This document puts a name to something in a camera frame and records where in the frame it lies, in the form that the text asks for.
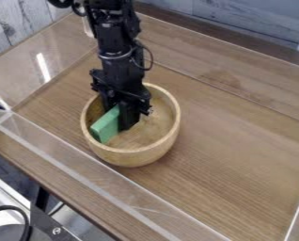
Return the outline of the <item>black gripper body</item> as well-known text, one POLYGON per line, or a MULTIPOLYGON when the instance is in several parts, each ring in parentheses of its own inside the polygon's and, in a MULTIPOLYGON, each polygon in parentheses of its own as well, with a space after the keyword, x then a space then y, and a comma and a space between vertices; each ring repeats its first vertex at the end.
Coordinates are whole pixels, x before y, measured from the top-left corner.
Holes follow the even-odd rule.
POLYGON ((142 85, 144 72, 149 70, 144 66, 142 55, 102 56, 100 69, 92 69, 89 75, 93 78, 92 89, 116 92, 117 103, 120 100, 138 99, 141 103, 141 114, 149 114, 150 93, 142 85))

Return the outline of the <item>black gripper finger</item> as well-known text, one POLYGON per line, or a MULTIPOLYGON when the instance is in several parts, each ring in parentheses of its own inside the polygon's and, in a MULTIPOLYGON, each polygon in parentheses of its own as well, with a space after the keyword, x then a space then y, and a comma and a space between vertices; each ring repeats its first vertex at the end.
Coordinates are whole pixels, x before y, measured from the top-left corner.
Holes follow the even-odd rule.
POLYGON ((120 131, 126 131, 138 122, 141 114, 141 103, 138 99, 120 100, 117 103, 117 107, 117 127, 120 131))
POLYGON ((116 92, 113 90, 101 91, 100 99, 104 111, 108 112, 117 104, 116 92))

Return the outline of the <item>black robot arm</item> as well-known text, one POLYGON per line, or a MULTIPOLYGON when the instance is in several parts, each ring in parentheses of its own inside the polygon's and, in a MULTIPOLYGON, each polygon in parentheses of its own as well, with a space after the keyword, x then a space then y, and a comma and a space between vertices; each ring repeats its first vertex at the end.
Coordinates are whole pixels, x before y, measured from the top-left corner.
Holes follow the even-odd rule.
POLYGON ((85 17, 97 43, 100 69, 92 69, 92 90, 100 94, 105 111, 118 110, 117 129, 125 131, 149 114, 150 93, 142 85, 145 67, 137 40, 140 19, 132 0, 46 0, 56 8, 70 8, 85 17))

